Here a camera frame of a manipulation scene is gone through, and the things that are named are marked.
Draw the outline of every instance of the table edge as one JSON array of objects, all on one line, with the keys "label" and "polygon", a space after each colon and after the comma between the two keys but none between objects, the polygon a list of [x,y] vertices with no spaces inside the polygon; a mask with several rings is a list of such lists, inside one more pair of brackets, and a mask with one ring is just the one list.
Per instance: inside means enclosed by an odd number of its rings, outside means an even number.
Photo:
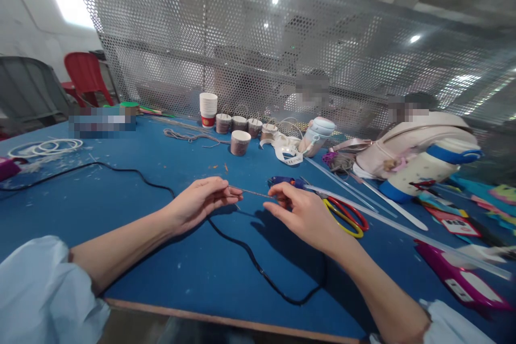
[{"label": "table edge", "polygon": [[148,304],[140,304],[131,301],[123,301],[113,298],[106,298],[105,301],[115,307],[137,310],[141,312],[150,312],[162,314],[165,316],[179,317],[191,320],[204,321],[206,323],[215,323],[222,325],[230,325],[237,328],[252,329],[254,331],[270,332],[287,336],[296,336],[304,339],[321,340],[340,344],[360,344],[359,339],[352,339],[342,336],[335,336],[326,333],[310,332],[301,329],[286,328],[277,325],[262,324],[260,322],[252,322],[245,320],[236,320],[227,317],[211,316],[196,312],[188,312],[180,309],[171,309],[163,306],[155,306]]}]

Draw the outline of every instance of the water bottle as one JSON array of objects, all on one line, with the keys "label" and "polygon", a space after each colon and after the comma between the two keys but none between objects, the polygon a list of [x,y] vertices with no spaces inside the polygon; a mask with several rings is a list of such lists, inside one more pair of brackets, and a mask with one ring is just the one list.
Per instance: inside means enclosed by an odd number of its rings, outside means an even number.
[{"label": "water bottle", "polygon": [[334,130],[335,124],[332,121],[323,117],[315,117],[308,123],[308,129],[299,143],[298,150],[304,157],[314,157]]},{"label": "water bottle", "polygon": [[395,202],[408,202],[435,183],[446,180],[460,169],[460,165],[482,156],[476,144],[453,138],[439,140],[410,160],[406,168],[389,177],[379,189]]}]

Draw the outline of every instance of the black cord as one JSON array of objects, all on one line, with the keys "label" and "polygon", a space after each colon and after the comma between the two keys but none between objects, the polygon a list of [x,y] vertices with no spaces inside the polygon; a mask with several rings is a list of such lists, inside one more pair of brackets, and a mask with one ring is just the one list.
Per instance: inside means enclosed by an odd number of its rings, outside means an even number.
[{"label": "black cord", "polygon": [[19,187],[19,188],[0,188],[0,191],[5,191],[5,192],[23,191],[23,190],[26,190],[28,188],[35,187],[36,185],[39,185],[41,183],[45,183],[46,181],[49,181],[50,179],[53,179],[55,177],[58,177],[58,176],[61,176],[61,175],[65,175],[65,174],[67,174],[69,172],[73,172],[74,170],[86,168],[86,167],[89,167],[89,166],[92,166],[92,165],[101,165],[103,167],[109,168],[109,169],[117,171],[117,172],[136,172],[138,175],[140,175],[140,178],[144,181],[145,184],[148,184],[148,185],[150,185],[152,187],[156,187],[156,188],[166,189],[167,191],[170,192],[170,194],[172,195],[172,197],[174,199],[176,198],[176,196],[174,195],[174,192],[172,191],[172,189],[170,189],[168,187],[165,187],[164,185],[158,185],[158,184],[151,183],[150,181],[145,179],[144,176],[141,174],[141,172],[138,171],[137,169],[114,168],[114,167],[110,166],[109,164],[105,164],[105,163],[100,162],[100,161],[91,162],[91,163],[84,164],[84,165],[81,165],[81,166],[78,166],[78,167],[75,167],[75,168],[68,169],[68,170],[63,171],[63,172],[59,172],[58,174],[55,174],[55,175],[52,175],[52,176],[49,176],[49,177],[45,177],[44,179],[41,179],[41,180],[36,181],[35,183],[29,184],[29,185],[24,185],[23,187]]},{"label": "black cord", "polygon": [[327,277],[327,273],[328,273],[328,269],[327,269],[327,262],[326,262],[326,255],[322,255],[322,261],[323,261],[323,275],[322,275],[322,280],[321,282],[315,287],[313,288],[303,299],[301,300],[294,300],[292,298],[290,298],[289,296],[287,296],[285,293],[283,293],[277,286],[276,284],[270,279],[270,277],[267,275],[267,273],[265,271],[263,271],[262,267],[260,266],[260,264],[258,263],[258,261],[256,260],[255,256],[254,256],[254,253],[253,251],[251,250],[251,248],[249,247],[249,245],[245,242],[242,242],[238,239],[234,239],[234,238],[231,238],[229,235],[226,235],[224,234],[221,230],[219,230],[219,228],[213,223],[213,221],[211,220],[211,217],[213,215],[209,216],[208,217],[208,222],[210,222],[211,226],[213,227],[213,229],[221,236],[223,237],[224,239],[227,239],[228,241],[230,242],[233,242],[239,246],[241,246],[245,251],[247,251],[247,254],[249,255],[249,258],[251,258],[251,261],[253,262],[253,265],[254,267],[256,268],[256,270],[258,270],[260,272],[260,274],[263,276],[263,278],[265,278],[267,280],[267,282],[269,283],[269,285],[280,295],[283,297],[283,299],[285,301],[287,301],[288,303],[292,304],[292,305],[298,305],[298,306],[301,306],[301,305],[304,305],[308,302],[308,300],[317,292],[319,291],[320,289],[324,288],[326,286],[326,277]]},{"label": "black cord", "polygon": [[[24,185],[23,187],[19,187],[19,188],[0,188],[0,191],[4,191],[4,192],[17,192],[17,191],[23,191],[23,190],[26,190],[28,188],[32,188],[32,187],[35,187],[36,185],[39,185],[41,183],[44,183],[46,181],[49,181],[55,177],[58,177],[58,176],[61,176],[61,175],[65,175],[67,173],[70,173],[70,172],[73,172],[75,170],[79,170],[79,169],[82,169],[82,168],[86,168],[86,167],[89,167],[89,166],[92,166],[92,165],[101,165],[103,167],[106,167],[106,168],[109,168],[113,171],[116,171],[116,172],[136,172],[140,178],[143,180],[143,182],[147,185],[150,185],[152,187],[156,187],[156,188],[161,188],[161,189],[165,189],[167,191],[170,192],[170,194],[172,195],[172,198],[175,198],[175,194],[174,192],[172,191],[171,188],[169,187],[165,187],[164,185],[158,185],[158,184],[154,184],[154,183],[151,183],[150,181],[148,181],[147,179],[145,179],[145,177],[142,175],[142,173],[140,171],[138,171],[137,169],[121,169],[121,168],[114,168],[112,166],[110,166],[109,164],[105,164],[103,162],[100,162],[100,161],[95,161],[95,162],[90,162],[88,164],[84,164],[84,165],[81,165],[81,166],[78,166],[78,167],[75,167],[75,168],[71,168],[71,169],[68,169],[66,171],[63,171],[63,172],[59,172],[55,175],[52,175],[52,176],[49,176],[49,177],[45,177],[44,179],[41,179],[39,181],[36,181],[35,183],[32,183],[32,184],[29,184],[29,185]],[[256,268],[256,270],[258,270],[258,272],[263,276],[263,278],[266,279],[266,281],[269,283],[269,285],[281,296],[283,297],[283,299],[285,301],[287,301],[288,303],[292,304],[292,305],[298,305],[298,306],[301,306],[301,305],[304,305],[306,304],[310,298],[312,298],[312,296],[318,292],[320,289],[324,288],[326,286],[326,280],[327,280],[327,276],[328,276],[328,264],[327,264],[327,259],[326,259],[326,256],[323,254],[322,255],[322,262],[323,262],[323,274],[322,274],[322,279],[321,281],[319,282],[319,284],[313,288],[310,292],[308,292],[308,294],[301,300],[294,300],[292,298],[290,298],[289,296],[287,296],[285,293],[283,293],[277,286],[276,284],[270,279],[270,277],[267,275],[267,273],[265,273],[265,271],[263,271],[262,267],[260,266],[260,264],[258,263],[258,261],[256,260],[255,256],[254,256],[254,253],[253,253],[253,250],[249,247],[248,244],[246,244],[245,242],[242,242],[241,240],[238,240],[238,239],[234,239],[232,237],[230,237],[229,235],[226,235],[224,234],[216,225],[215,223],[213,223],[213,221],[211,220],[211,216],[208,216],[207,220],[208,222],[210,223],[210,225],[213,227],[213,229],[217,232],[217,234],[219,234],[221,237],[223,237],[224,239],[236,244],[236,245],[239,245],[240,247],[242,247],[246,252],[247,254],[249,255],[249,258],[251,259],[254,267]]]}]

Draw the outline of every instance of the red plastic chair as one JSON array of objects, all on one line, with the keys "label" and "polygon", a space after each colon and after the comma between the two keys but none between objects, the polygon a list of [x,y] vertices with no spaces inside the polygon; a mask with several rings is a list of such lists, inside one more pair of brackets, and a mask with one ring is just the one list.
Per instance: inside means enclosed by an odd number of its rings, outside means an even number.
[{"label": "red plastic chair", "polygon": [[84,94],[84,99],[93,106],[98,107],[95,91],[104,94],[107,102],[114,106],[113,100],[102,79],[101,67],[98,59],[91,53],[69,53],[64,57],[64,66],[79,95]]},{"label": "red plastic chair", "polygon": [[79,96],[79,94],[77,94],[77,91],[74,88],[73,82],[61,82],[61,86],[63,86],[63,89],[66,92],[66,94],[71,95],[72,97],[75,98],[75,100],[77,101],[77,103],[79,104],[80,107],[82,107],[82,108],[86,107],[86,104],[84,103],[82,98]]}]

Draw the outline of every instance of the glue gun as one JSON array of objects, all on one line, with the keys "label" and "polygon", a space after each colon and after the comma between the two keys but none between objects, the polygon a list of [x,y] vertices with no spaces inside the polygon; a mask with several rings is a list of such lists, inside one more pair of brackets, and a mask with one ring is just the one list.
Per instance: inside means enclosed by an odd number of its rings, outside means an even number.
[{"label": "glue gun", "polygon": [[305,188],[306,183],[301,179],[294,179],[293,177],[285,177],[285,176],[273,176],[269,179],[270,185],[276,185],[283,182],[289,183],[296,188],[303,189]]}]

